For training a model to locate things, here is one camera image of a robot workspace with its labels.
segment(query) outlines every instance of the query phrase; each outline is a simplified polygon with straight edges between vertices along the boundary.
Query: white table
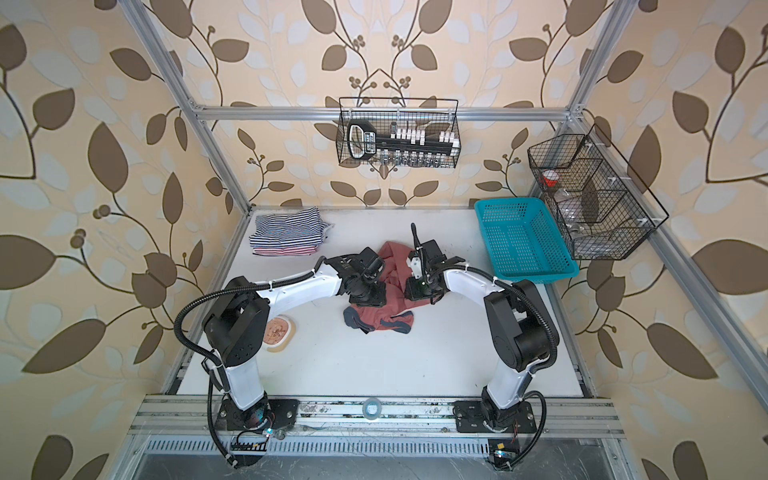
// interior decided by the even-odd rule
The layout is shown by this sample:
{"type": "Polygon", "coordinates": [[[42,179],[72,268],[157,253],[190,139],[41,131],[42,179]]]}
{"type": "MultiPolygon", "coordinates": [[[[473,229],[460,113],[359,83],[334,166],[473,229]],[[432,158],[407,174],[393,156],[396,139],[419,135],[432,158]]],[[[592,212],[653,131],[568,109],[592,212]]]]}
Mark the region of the white table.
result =
{"type": "MultiPolygon", "coordinates": [[[[259,212],[255,214],[275,213],[259,212]]],[[[227,282],[245,276],[257,282],[292,276],[314,266],[319,255],[334,257],[378,250],[385,241],[412,246],[410,224],[422,242],[435,239],[448,257],[465,258],[492,272],[473,210],[323,210],[334,225],[328,240],[311,257],[259,257],[242,239],[227,282]]],[[[555,325],[552,306],[542,285],[538,291],[555,325]]],[[[479,396],[493,376],[498,356],[485,311],[471,300],[449,293],[435,305],[413,310],[410,333],[363,334],[344,324],[347,296],[316,300],[289,310],[296,334],[282,352],[257,354],[261,381],[270,395],[281,396],[479,396]]],[[[209,349],[203,335],[200,345],[209,349]]],[[[179,394],[205,394],[208,378],[194,354],[179,394]]],[[[545,396],[581,397],[570,353],[561,340],[558,359],[540,371],[530,389],[545,396]]]]}

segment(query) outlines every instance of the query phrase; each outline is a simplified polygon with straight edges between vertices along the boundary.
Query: folded clothes stack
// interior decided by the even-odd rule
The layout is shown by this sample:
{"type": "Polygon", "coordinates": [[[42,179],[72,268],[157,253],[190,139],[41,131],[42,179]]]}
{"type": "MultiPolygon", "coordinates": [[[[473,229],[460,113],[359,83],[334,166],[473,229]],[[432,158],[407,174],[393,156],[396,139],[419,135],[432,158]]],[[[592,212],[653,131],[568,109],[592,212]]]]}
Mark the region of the folded clothes stack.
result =
{"type": "Polygon", "coordinates": [[[250,245],[254,255],[312,255],[330,227],[316,207],[291,215],[259,215],[250,245]]]}

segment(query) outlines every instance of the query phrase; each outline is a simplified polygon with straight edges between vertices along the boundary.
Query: brown food in bowl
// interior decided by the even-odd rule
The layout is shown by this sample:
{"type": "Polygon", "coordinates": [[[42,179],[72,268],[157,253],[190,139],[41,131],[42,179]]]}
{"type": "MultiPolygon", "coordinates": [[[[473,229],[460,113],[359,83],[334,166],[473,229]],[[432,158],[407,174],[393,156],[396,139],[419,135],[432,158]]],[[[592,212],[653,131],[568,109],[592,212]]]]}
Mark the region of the brown food in bowl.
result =
{"type": "Polygon", "coordinates": [[[288,322],[279,317],[271,319],[264,330],[264,343],[275,345],[288,333],[288,322]]]}

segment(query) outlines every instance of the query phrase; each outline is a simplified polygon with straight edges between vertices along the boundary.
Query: black wire basket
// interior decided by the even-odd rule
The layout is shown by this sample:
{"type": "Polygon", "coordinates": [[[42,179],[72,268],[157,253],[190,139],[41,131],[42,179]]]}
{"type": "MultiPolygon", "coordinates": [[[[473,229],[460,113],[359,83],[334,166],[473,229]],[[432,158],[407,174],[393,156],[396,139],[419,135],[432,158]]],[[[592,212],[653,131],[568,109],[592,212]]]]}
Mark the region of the black wire basket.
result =
{"type": "Polygon", "coordinates": [[[458,100],[446,98],[341,97],[339,164],[456,168],[457,110],[458,100]]]}
{"type": "Polygon", "coordinates": [[[618,149],[627,171],[617,173],[603,154],[610,141],[595,127],[530,147],[528,162],[573,259],[623,260],[669,213],[618,149]]]}

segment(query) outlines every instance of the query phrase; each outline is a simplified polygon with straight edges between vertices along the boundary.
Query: teal plastic basket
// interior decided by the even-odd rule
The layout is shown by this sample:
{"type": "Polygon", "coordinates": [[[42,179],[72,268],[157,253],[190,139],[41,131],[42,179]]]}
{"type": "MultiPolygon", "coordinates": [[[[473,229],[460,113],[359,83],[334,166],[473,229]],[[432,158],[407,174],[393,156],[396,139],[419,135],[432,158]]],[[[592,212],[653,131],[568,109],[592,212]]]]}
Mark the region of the teal plastic basket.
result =
{"type": "Polygon", "coordinates": [[[475,212],[498,278],[552,283],[578,275],[578,265],[538,198],[481,200],[475,212]]]}

